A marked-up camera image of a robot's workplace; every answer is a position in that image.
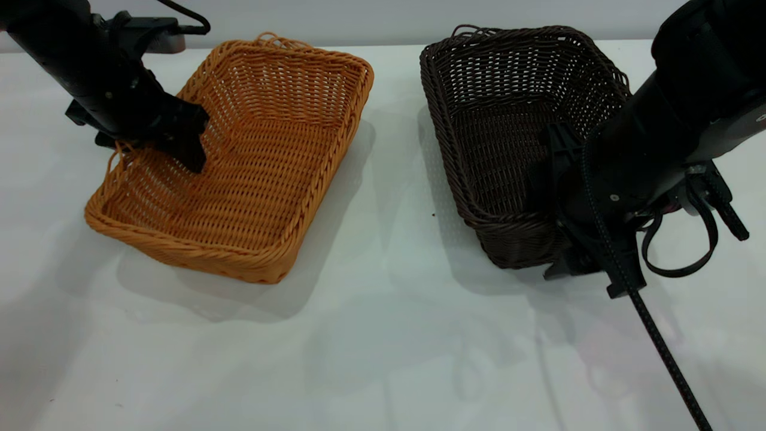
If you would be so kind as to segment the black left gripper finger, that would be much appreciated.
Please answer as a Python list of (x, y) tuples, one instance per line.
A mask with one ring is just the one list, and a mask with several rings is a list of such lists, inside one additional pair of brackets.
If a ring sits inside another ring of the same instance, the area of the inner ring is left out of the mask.
[(172, 135), (171, 156), (192, 174), (200, 174), (207, 163), (200, 135), (196, 133)]

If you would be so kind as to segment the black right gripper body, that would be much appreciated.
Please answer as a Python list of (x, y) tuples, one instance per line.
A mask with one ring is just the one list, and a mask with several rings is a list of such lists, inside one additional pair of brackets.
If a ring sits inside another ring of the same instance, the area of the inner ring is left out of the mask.
[(600, 241), (595, 258), (610, 279), (611, 298), (646, 285), (637, 232), (682, 179), (688, 137), (663, 91), (640, 89), (582, 138), (582, 155), (561, 178), (557, 223), (566, 236)]

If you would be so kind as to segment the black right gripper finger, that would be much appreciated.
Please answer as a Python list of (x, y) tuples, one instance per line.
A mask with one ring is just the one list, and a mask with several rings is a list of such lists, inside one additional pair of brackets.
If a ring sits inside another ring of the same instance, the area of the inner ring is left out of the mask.
[(540, 142), (548, 151), (540, 165), (545, 179), (545, 196), (557, 202), (561, 195), (561, 178), (575, 166), (582, 155), (583, 140), (568, 123), (548, 123), (540, 133)]
[(583, 240), (565, 237), (566, 244), (557, 259), (543, 273), (545, 281), (555, 281), (567, 277), (580, 277), (601, 273), (603, 268), (595, 258), (600, 241), (585, 237)]

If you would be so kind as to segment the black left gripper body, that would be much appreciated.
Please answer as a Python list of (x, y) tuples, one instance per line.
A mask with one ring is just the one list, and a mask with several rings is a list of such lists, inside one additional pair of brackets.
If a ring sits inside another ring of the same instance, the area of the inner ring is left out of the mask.
[(134, 66), (75, 66), (65, 71), (73, 101), (66, 116), (100, 134), (99, 145), (117, 140), (162, 150), (203, 150), (205, 110), (166, 93), (147, 70)]

